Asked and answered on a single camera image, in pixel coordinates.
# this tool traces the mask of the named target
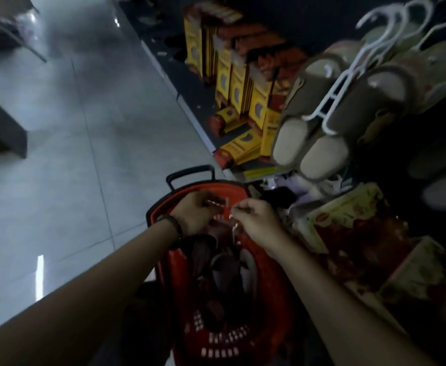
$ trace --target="black bracelet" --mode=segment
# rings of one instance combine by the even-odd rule
[[[170,221],[171,224],[174,225],[174,227],[177,230],[177,241],[169,248],[170,250],[176,250],[179,247],[179,243],[184,238],[184,234],[182,233],[182,227],[180,227],[179,222],[171,215],[162,214],[157,218],[157,222],[160,222],[163,220]]]

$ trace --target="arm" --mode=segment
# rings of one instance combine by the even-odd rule
[[[283,230],[269,204],[247,199],[235,207],[233,216],[281,264],[337,366],[435,364],[325,272]]]
[[[185,236],[221,210],[209,192],[187,195],[171,215]],[[86,364],[165,250],[177,241],[170,221],[155,223],[90,270],[0,326],[0,365]]]

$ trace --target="store aisle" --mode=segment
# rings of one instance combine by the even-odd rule
[[[169,173],[213,163],[107,0],[32,2],[48,63],[0,57],[0,104],[29,132],[27,159],[0,155],[0,324],[142,232]]]

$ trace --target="store shelf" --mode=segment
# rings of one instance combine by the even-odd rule
[[[248,125],[244,125],[225,136],[216,137],[207,127],[208,118],[218,111],[214,100],[214,86],[204,85],[196,74],[189,71],[184,62],[173,58],[179,49],[169,48],[164,43],[166,37],[181,34],[183,30],[170,20],[164,20],[163,23],[155,26],[141,23],[140,17],[153,15],[153,10],[143,3],[123,2],[119,4],[119,9],[133,27],[153,66],[162,76],[211,153],[250,129]],[[227,170],[225,175],[227,178],[234,178],[241,182],[251,182],[284,172],[288,170],[253,160]]]

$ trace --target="floor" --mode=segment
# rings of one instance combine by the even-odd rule
[[[107,0],[32,2],[48,62],[0,56],[0,104],[29,136],[27,159],[0,155],[0,325],[141,233],[168,174],[214,164]]]

